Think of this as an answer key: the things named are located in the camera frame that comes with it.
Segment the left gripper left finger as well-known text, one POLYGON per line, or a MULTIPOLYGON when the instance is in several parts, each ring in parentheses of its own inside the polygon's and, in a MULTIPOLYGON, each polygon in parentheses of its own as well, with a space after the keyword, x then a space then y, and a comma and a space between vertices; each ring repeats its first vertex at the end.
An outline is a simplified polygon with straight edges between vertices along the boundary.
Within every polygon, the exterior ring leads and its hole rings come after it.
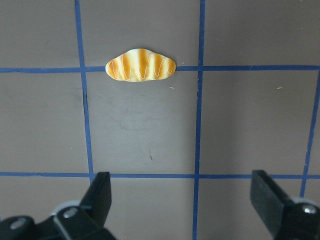
POLYGON ((78 205, 57 212, 54 225, 63 240, 114 240, 104 228, 111 204, 110 174, 99 172, 78 205))

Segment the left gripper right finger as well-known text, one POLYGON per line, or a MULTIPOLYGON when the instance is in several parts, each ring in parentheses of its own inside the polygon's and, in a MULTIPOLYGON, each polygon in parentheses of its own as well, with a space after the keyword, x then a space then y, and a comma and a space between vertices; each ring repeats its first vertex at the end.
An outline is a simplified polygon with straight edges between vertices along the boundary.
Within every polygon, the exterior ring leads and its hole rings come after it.
POLYGON ((264 170, 251 173, 250 201, 274 240, 320 238, 320 205, 290 197, 264 170))

